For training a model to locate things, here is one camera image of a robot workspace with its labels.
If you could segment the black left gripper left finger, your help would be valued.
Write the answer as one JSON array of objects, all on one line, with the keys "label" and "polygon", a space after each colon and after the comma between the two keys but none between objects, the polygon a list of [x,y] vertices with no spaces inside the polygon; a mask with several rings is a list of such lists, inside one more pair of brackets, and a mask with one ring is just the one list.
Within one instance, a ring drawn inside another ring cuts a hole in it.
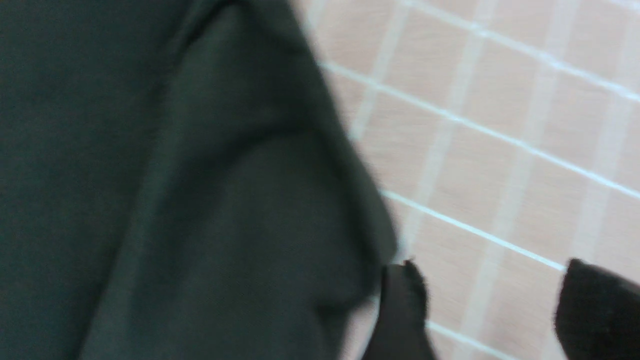
[{"label": "black left gripper left finger", "polygon": [[435,360],[425,278],[411,260],[382,269],[379,310],[364,360]]}]

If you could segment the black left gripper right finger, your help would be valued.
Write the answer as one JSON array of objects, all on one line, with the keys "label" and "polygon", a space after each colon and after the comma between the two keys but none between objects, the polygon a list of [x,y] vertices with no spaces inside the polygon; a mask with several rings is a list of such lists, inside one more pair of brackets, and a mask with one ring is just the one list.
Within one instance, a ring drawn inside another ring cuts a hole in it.
[{"label": "black left gripper right finger", "polygon": [[570,259],[558,296],[554,330],[569,360],[638,360],[638,283]]}]

